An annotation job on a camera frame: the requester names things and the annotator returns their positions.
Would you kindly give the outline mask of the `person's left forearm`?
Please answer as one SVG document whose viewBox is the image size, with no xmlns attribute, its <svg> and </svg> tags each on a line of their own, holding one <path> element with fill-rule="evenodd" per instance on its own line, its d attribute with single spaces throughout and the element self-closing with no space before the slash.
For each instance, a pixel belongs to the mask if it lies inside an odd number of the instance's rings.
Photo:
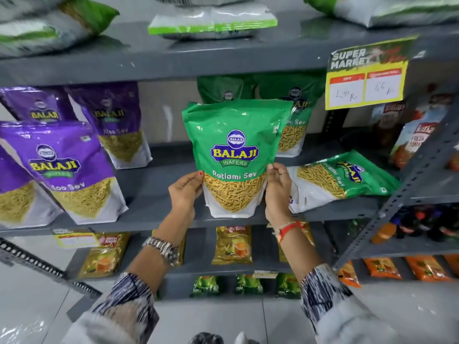
<svg viewBox="0 0 459 344">
<path fill-rule="evenodd" d="M 187 231 L 167 217 L 159 229 Z M 60 344 L 146 344 L 158 323 L 154 295 L 170 266 L 143 247 L 111 289 L 77 319 Z"/>
</svg>

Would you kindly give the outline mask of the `black perforated metal rail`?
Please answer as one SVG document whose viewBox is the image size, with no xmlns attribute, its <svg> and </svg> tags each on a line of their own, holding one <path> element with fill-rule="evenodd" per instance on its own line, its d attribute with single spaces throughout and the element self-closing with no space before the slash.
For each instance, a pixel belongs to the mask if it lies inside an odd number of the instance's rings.
<svg viewBox="0 0 459 344">
<path fill-rule="evenodd" d="M 70 281 L 65 271 L 2 237 L 0 237 L 0 262 L 8 266 L 21 265 L 32 269 L 93 300 L 102 295 L 99 290 L 87 283 Z"/>
</svg>

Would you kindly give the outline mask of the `silver metal wristwatch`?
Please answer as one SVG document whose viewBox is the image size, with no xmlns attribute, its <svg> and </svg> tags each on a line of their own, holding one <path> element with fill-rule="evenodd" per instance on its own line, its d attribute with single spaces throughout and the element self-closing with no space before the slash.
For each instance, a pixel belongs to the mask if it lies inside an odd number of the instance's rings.
<svg viewBox="0 0 459 344">
<path fill-rule="evenodd" d="M 180 263 L 180 246 L 177 246 L 174 243 L 164 241 L 157 237 L 148 237 L 142 247 L 150 246 L 159 251 L 160 255 L 163 257 L 165 263 L 170 266 L 177 266 Z"/>
</svg>

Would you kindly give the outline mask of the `row of drink bottles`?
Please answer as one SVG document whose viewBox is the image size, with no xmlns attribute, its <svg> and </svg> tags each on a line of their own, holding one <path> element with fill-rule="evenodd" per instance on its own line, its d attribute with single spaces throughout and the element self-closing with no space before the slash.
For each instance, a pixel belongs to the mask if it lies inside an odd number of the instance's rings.
<svg viewBox="0 0 459 344">
<path fill-rule="evenodd" d="M 391 238 L 427 237 L 443 243 L 459 243 L 459 203 L 402 207 L 370 239 L 386 243 Z"/>
</svg>

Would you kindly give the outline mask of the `white green plastic bag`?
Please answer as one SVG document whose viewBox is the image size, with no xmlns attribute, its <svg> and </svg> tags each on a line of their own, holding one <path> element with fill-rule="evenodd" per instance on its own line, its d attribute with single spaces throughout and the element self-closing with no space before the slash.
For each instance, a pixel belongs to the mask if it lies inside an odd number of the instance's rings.
<svg viewBox="0 0 459 344">
<path fill-rule="evenodd" d="M 100 35 L 118 15 L 93 0 L 0 0 L 0 58 L 70 48 Z"/>
<path fill-rule="evenodd" d="M 266 5 L 255 2 L 220 6 L 172 6 L 158 13 L 147 30 L 150 35 L 171 39 L 219 39 L 251 36 L 259 29 L 278 26 Z"/>
<path fill-rule="evenodd" d="M 459 22 L 459 0 L 303 0 L 315 10 L 364 26 L 421 27 Z"/>
</svg>

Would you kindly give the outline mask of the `person's left hand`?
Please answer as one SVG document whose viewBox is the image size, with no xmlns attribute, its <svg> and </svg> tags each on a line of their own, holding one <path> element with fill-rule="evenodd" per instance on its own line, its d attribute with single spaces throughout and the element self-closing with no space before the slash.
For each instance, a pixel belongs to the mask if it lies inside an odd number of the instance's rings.
<svg viewBox="0 0 459 344">
<path fill-rule="evenodd" d="M 169 186 L 169 195 L 172 217 L 178 219 L 182 227 L 189 228 L 195 217 L 195 201 L 203 193 L 203 183 L 199 190 L 186 190 L 184 176 Z"/>
</svg>

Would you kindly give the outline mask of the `purple snack pouch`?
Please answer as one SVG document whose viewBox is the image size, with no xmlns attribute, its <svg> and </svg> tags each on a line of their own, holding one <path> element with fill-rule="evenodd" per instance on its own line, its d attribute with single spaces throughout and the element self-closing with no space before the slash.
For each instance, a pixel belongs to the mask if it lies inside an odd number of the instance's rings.
<svg viewBox="0 0 459 344">
<path fill-rule="evenodd" d="M 88 123 L 0 122 L 0 140 L 77 225 L 115 222 L 129 209 Z"/>
<path fill-rule="evenodd" d="M 0 225 L 20 229 L 51 224 L 63 210 L 0 146 Z"/>
<path fill-rule="evenodd" d="M 77 121 L 63 87 L 0 87 L 0 102 L 18 121 Z"/>
<path fill-rule="evenodd" d="M 137 82 L 70 85 L 64 89 L 81 107 L 116 169 L 148 166 L 152 156 L 141 129 Z"/>
</svg>

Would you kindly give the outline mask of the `grey metal shelving unit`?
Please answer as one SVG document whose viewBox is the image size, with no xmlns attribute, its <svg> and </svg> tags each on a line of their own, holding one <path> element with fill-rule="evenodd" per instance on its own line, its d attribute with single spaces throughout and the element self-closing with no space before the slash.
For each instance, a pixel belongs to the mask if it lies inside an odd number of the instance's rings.
<svg viewBox="0 0 459 344">
<path fill-rule="evenodd" d="M 306 12 L 278 14 L 279 25 L 261 30 L 245 39 L 175 42 L 147 34 L 146 22 L 115 24 L 106 33 L 70 50 L 55 54 L 0 59 L 0 86 L 66 86 L 119 81 L 190 80 L 198 76 L 290 72 L 323 69 L 336 50 L 386 40 L 418 36 L 408 73 L 420 74 L 421 64 L 459 63 L 459 25 L 368 30 L 355 24 L 320 17 Z M 117 174 L 127 196 L 129 210 L 114 223 L 76 225 L 67 213 L 47 226 L 7 229 L 0 226 L 0 237 L 48 235 L 53 229 L 130 231 L 127 252 L 120 271 L 134 259 L 142 237 L 151 233 L 171 207 L 167 186 L 175 177 L 196 167 L 191 143 L 186 141 L 151 142 L 154 161 L 148 167 L 123 170 Z M 359 151 L 385 170 L 385 150 L 355 143 Z M 367 219 L 384 199 L 356 197 L 329 203 L 298 215 L 312 223 L 319 251 L 334 266 L 352 240 L 338 229 L 346 220 Z M 89 248 L 77 249 L 66 270 L 68 279 L 78 278 L 78 267 Z"/>
</svg>

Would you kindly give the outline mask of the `yellow tea packet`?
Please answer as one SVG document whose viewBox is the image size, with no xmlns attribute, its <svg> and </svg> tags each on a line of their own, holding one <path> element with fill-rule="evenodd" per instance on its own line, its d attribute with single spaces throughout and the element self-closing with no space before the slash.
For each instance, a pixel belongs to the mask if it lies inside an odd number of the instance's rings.
<svg viewBox="0 0 459 344">
<path fill-rule="evenodd" d="M 251 226 L 219 226 L 212 265 L 253 264 Z"/>
<path fill-rule="evenodd" d="M 181 252 L 180 252 L 180 263 L 177 266 L 181 266 L 183 264 L 183 259 L 184 259 L 184 252 L 185 252 L 185 240 L 186 240 L 186 231 L 180 230 L 180 229 L 171 229 L 171 228 L 166 228 L 166 229 L 155 229 L 152 230 L 152 236 L 160 238 L 164 241 L 174 243 L 177 246 L 180 246 Z"/>
<path fill-rule="evenodd" d="M 99 245 L 89 250 L 77 277 L 86 279 L 112 276 L 118 270 L 130 236 L 128 232 L 96 234 Z"/>
<path fill-rule="evenodd" d="M 266 228 L 268 229 L 272 229 L 273 230 L 273 226 L 271 223 L 268 223 Z M 309 241 L 309 243 L 312 245 L 312 246 L 315 246 L 315 243 L 314 243 L 314 240 L 313 240 L 313 236 L 312 236 L 312 233 L 311 233 L 311 228 L 310 228 L 310 225 L 309 225 L 309 222 L 305 222 L 304 221 L 304 228 L 301 230 L 303 235 L 305 235 Z M 279 250 L 279 261 L 280 262 L 284 262 L 284 263 L 287 263 L 288 260 L 284 254 L 284 250 L 282 249 L 281 247 L 281 243 L 278 244 L 278 250 Z"/>
</svg>

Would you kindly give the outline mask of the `person's right forearm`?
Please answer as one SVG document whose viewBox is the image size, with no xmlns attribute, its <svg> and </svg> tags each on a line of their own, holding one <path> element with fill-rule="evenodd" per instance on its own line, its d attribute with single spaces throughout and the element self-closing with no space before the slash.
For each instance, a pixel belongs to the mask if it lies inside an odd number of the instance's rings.
<svg viewBox="0 0 459 344">
<path fill-rule="evenodd" d="M 303 311 L 321 344 L 404 344 L 320 259 L 300 229 L 288 232 L 281 247 L 300 283 Z"/>
</svg>

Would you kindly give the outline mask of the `orange snack packet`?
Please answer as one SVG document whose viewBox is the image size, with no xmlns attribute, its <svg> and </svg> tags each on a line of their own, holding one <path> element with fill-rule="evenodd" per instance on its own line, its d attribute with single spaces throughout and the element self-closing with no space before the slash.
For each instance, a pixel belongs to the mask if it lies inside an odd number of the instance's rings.
<svg viewBox="0 0 459 344">
<path fill-rule="evenodd" d="M 414 275 L 422 282 L 452 281 L 438 260 L 432 255 L 406 256 L 405 260 Z"/>
<path fill-rule="evenodd" d="M 348 287 L 361 288 L 352 261 L 348 261 L 337 272 L 339 280 Z"/>
<path fill-rule="evenodd" d="M 371 277 L 402 280 L 402 276 L 391 258 L 378 257 L 363 259 Z"/>
</svg>

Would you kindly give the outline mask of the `person's right hand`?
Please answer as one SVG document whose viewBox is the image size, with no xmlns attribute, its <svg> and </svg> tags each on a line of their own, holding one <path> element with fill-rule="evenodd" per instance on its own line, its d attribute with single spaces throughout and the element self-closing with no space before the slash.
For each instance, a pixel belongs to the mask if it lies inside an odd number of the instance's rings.
<svg viewBox="0 0 459 344">
<path fill-rule="evenodd" d="M 265 215 L 272 226 L 279 228 L 294 221 L 289 209 L 292 181 L 283 164 L 273 164 L 276 168 L 276 193 L 272 197 L 265 197 Z"/>
</svg>

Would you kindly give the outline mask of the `yellow green price sign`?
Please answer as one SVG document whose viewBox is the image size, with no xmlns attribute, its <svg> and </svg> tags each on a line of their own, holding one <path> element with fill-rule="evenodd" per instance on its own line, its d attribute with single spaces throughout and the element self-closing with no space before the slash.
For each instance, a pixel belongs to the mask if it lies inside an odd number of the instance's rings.
<svg viewBox="0 0 459 344">
<path fill-rule="evenodd" d="M 339 49 L 330 54 L 325 109 L 350 109 L 403 100 L 418 36 Z"/>
</svg>

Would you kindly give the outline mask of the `green snack pouch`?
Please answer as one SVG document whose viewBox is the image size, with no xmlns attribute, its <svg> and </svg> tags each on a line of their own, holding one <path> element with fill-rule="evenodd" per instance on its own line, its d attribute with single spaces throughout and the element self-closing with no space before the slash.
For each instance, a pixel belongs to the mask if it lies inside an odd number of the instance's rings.
<svg viewBox="0 0 459 344">
<path fill-rule="evenodd" d="M 390 196 L 400 185 L 396 177 L 356 150 L 287 170 L 293 214 L 353 197 Z"/>
<path fill-rule="evenodd" d="M 293 102 L 276 157 L 292 158 L 301 153 L 313 109 L 325 91 L 325 70 L 265 73 L 256 75 L 261 99 Z"/>
<path fill-rule="evenodd" d="M 182 111 L 213 218 L 254 215 L 266 188 L 266 167 L 274 162 L 293 105 L 280 99 L 237 99 L 190 103 Z"/>
<path fill-rule="evenodd" d="M 256 86 L 251 75 L 214 75 L 197 78 L 198 92 L 205 104 L 255 99 Z"/>
</svg>

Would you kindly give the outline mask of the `small green packet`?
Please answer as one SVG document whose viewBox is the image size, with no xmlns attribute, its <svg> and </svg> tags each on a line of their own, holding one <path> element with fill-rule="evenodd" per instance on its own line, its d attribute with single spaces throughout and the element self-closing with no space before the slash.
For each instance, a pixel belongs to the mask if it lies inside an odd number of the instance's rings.
<svg viewBox="0 0 459 344">
<path fill-rule="evenodd" d="M 236 295 L 263 295 L 263 286 L 260 280 L 252 275 L 238 275 L 234 293 Z"/>
<path fill-rule="evenodd" d="M 299 300 L 301 288 L 293 273 L 278 273 L 276 277 L 276 297 Z"/>
<path fill-rule="evenodd" d="M 190 294 L 191 298 L 219 296 L 220 286 L 216 276 L 199 276 L 195 280 Z"/>
</svg>

